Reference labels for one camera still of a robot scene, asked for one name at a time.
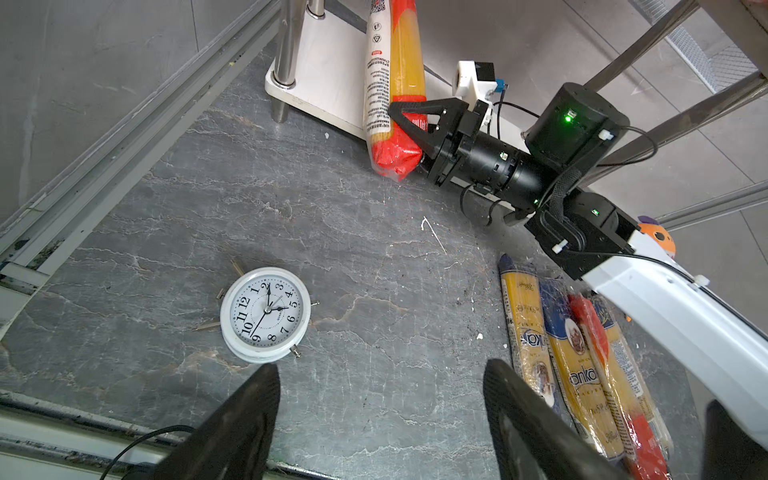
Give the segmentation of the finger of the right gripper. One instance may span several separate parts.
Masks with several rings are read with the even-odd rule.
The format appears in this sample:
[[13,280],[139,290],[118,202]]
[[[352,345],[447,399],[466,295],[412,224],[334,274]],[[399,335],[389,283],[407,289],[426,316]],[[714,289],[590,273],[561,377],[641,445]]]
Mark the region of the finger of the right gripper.
[[388,114],[428,158],[453,154],[468,104],[458,98],[392,102]]

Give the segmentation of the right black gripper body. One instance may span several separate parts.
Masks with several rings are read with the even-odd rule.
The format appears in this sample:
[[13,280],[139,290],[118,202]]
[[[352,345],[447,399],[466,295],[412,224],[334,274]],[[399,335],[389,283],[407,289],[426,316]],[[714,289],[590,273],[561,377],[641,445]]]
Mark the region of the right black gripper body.
[[436,185],[460,179],[515,209],[533,210],[554,183],[553,168],[483,130],[484,102],[428,101],[417,112],[438,118],[418,141]]

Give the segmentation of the dark blue pasta bag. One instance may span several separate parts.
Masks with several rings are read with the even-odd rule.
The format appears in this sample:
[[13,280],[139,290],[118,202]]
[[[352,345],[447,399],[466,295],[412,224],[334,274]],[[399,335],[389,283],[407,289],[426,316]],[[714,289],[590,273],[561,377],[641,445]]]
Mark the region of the dark blue pasta bag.
[[498,262],[513,365],[524,382],[557,414],[558,386],[546,339],[538,278],[533,266],[503,254]]

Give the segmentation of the red yellow spaghetti bag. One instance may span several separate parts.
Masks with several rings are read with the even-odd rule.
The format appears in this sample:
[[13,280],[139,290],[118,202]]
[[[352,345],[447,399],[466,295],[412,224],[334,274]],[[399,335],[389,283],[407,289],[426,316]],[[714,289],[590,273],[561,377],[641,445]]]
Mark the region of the red yellow spaghetti bag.
[[366,35],[363,120],[371,165],[378,174],[401,181],[423,155],[388,114],[393,102],[426,100],[415,2],[372,1]]

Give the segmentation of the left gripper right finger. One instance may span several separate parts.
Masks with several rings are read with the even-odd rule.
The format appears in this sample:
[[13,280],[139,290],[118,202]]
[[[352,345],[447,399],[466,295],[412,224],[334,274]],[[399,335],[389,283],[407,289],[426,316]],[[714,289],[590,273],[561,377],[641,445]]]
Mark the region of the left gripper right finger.
[[483,397],[502,479],[626,479],[500,359],[487,361]]

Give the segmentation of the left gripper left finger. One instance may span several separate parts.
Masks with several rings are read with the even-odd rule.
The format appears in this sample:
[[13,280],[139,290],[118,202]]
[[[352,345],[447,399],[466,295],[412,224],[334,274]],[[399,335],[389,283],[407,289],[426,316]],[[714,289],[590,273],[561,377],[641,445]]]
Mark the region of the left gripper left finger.
[[280,402],[280,377],[262,365],[200,427],[162,460],[153,479],[261,479]]

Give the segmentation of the blue yellow Ankara pasta bag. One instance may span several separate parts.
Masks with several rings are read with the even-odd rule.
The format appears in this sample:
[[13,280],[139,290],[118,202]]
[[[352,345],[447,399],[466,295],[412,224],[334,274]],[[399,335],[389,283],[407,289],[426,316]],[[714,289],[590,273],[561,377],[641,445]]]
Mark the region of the blue yellow Ankara pasta bag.
[[571,313],[563,284],[539,281],[544,326],[561,393],[580,437],[611,462],[625,453],[587,342]]

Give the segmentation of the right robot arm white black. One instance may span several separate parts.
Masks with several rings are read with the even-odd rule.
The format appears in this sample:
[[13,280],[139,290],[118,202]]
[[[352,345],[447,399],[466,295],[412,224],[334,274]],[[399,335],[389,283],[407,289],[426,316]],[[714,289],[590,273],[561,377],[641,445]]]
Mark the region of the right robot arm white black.
[[461,180],[509,204],[545,254],[636,320],[759,445],[767,442],[767,337],[678,266],[638,222],[581,179],[629,130],[598,93],[565,83],[524,147],[481,128],[483,102],[394,102],[391,120],[423,151],[429,179]]

